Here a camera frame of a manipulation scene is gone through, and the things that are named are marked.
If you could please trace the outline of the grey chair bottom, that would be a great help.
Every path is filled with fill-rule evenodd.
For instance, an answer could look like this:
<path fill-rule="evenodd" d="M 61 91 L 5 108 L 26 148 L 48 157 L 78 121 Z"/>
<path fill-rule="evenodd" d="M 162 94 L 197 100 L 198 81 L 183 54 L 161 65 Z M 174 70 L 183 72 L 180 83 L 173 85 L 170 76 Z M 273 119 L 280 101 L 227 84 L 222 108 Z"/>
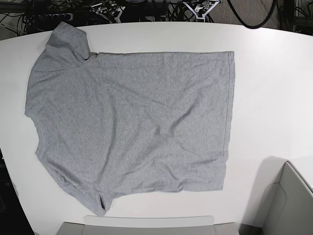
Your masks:
<path fill-rule="evenodd" d="M 126 218 L 85 216 L 84 223 L 64 222 L 59 235 L 238 235 L 235 223 L 214 224 L 212 216 Z"/>

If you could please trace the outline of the metal bracket frame left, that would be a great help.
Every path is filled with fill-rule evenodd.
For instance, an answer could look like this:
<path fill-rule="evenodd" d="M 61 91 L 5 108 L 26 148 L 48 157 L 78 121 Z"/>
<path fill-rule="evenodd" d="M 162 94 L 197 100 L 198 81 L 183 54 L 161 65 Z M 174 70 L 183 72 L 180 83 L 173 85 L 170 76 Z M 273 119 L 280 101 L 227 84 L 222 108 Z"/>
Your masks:
<path fill-rule="evenodd" d="M 121 23 L 120 17 L 125 10 L 125 6 L 121 6 L 115 0 L 101 0 L 97 4 L 90 6 L 91 11 L 109 21 L 109 23 Z"/>

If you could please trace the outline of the grey T-shirt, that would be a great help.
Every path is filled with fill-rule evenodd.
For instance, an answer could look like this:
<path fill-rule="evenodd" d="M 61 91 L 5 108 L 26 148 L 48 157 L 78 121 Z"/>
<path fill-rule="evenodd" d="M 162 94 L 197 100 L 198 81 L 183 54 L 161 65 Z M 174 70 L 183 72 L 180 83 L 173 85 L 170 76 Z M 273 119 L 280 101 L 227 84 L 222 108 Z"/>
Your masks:
<path fill-rule="evenodd" d="M 33 66 L 25 115 L 59 187 L 104 216 L 121 196 L 222 190 L 234 52 L 94 53 L 67 23 Z"/>

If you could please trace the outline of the white bracket frame right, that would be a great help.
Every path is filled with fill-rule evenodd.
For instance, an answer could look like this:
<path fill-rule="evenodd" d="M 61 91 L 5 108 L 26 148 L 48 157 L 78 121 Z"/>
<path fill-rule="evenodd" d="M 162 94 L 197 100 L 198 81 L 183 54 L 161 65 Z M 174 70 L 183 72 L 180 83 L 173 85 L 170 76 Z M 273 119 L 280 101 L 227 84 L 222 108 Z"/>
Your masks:
<path fill-rule="evenodd" d="M 184 6 L 190 10 L 195 18 L 196 21 L 203 21 L 205 22 L 206 17 L 209 13 L 218 5 L 222 4 L 222 0 L 188 0 L 182 2 Z"/>

